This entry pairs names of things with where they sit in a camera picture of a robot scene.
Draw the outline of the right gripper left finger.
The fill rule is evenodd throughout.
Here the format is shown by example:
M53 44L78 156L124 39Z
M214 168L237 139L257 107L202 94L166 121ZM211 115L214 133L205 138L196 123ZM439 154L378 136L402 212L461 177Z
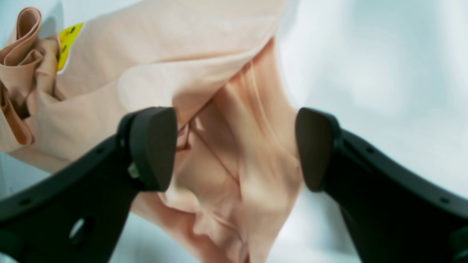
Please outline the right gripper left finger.
M172 107L126 115L77 161L1 201L1 252L19 263L107 263L135 197L168 189L177 137Z

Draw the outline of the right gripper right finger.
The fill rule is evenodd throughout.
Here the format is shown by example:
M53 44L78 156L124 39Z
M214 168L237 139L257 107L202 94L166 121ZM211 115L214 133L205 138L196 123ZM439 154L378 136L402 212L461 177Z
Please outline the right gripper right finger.
M340 207L363 263L466 263L467 199L402 167L331 114L301 108L306 186Z

